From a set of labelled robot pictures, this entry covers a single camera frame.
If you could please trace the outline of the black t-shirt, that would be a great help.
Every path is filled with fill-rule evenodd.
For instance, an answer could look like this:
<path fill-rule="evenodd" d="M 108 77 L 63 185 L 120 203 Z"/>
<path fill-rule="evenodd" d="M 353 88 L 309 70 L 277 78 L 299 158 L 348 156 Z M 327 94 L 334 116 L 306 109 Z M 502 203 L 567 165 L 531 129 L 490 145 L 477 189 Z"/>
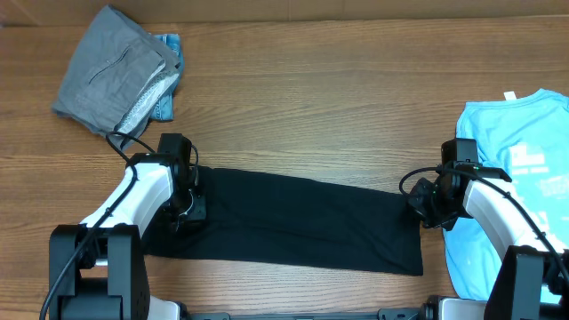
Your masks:
<path fill-rule="evenodd" d="M 419 223 L 403 196 L 232 169 L 199 170 L 205 220 L 158 220 L 145 253 L 184 260 L 240 260 L 319 268 L 423 273 Z"/>

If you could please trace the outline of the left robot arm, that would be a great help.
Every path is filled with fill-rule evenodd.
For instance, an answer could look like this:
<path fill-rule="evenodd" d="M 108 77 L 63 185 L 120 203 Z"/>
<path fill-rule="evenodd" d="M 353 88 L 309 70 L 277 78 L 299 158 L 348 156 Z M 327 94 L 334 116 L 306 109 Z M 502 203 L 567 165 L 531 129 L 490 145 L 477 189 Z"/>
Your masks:
<path fill-rule="evenodd" d="M 181 302 L 150 293 L 147 231 L 184 236 L 206 221 L 199 155 L 180 133 L 126 156 L 124 178 L 94 213 L 59 225 L 49 242 L 49 290 L 42 319 L 186 319 Z"/>

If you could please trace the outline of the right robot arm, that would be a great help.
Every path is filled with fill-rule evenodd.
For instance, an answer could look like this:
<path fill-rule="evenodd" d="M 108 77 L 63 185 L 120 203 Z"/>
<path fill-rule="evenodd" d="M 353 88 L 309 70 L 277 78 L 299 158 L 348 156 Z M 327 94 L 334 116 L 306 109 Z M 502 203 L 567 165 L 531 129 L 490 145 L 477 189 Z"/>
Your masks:
<path fill-rule="evenodd" d="M 475 220 L 501 258 L 486 301 L 431 296 L 417 319 L 566 319 L 568 249 L 538 227 L 501 168 L 478 161 L 473 139 L 441 146 L 437 178 L 420 178 L 404 194 L 424 228 L 450 230 L 457 219 Z"/>

